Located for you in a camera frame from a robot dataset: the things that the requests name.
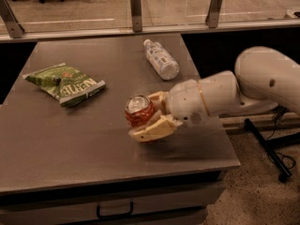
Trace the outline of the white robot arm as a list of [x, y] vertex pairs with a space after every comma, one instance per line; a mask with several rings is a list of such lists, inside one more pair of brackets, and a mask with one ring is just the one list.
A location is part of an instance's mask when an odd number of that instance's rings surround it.
[[300, 114], [300, 66], [267, 47], [242, 51], [234, 71], [176, 84], [171, 90], [136, 96], [126, 111], [128, 135], [137, 142], [156, 141], [180, 126], [195, 127], [218, 115], [268, 112], [281, 105]]

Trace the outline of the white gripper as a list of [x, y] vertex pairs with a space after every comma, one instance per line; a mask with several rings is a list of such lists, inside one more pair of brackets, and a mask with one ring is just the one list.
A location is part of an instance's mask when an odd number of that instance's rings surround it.
[[180, 82], [168, 93], [158, 91], [148, 98], [157, 111], [169, 114], [161, 115], [153, 125], [132, 129], [128, 135], [139, 143], [165, 138], [183, 124], [196, 127], [208, 119], [197, 81]]

